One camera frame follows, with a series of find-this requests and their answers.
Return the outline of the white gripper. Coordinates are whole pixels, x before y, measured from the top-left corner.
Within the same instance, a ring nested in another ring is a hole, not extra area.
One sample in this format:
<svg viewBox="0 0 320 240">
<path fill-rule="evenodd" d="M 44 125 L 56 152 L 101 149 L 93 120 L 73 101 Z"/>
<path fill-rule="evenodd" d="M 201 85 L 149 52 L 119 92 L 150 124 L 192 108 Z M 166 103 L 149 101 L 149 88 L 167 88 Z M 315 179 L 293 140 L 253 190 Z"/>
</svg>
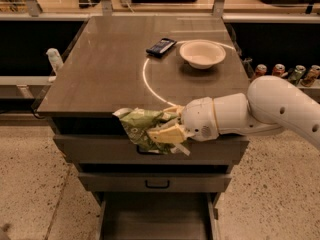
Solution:
<svg viewBox="0 0 320 240">
<path fill-rule="evenodd" d="M 193 100 L 185 107 L 171 106 L 164 109 L 164 112 L 181 115 L 181 122 L 184 126 L 175 124 L 165 129 L 149 129 L 147 134 L 154 142 L 178 144 L 189 137 L 196 141 L 208 141 L 217 139 L 219 136 L 213 99 L 210 97 Z"/>
</svg>

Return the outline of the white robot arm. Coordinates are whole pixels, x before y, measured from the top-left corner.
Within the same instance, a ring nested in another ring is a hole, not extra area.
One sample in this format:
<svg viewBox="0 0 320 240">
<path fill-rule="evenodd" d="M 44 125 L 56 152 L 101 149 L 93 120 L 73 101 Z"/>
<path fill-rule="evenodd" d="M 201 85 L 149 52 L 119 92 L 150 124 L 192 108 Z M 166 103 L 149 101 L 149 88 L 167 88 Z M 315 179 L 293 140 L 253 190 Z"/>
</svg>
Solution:
<svg viewBox="0 0 320 240">
<path fill-rule="evenodd" d="M 279 77 L 259 77 L 245 94 L 205 97 L 175 110 L 178 120 L 147 131 L 153 141 L 178 145 L 188 138 L 274 135 L 288 128 L 320 149 L 320 104 Z"/>
</svg>

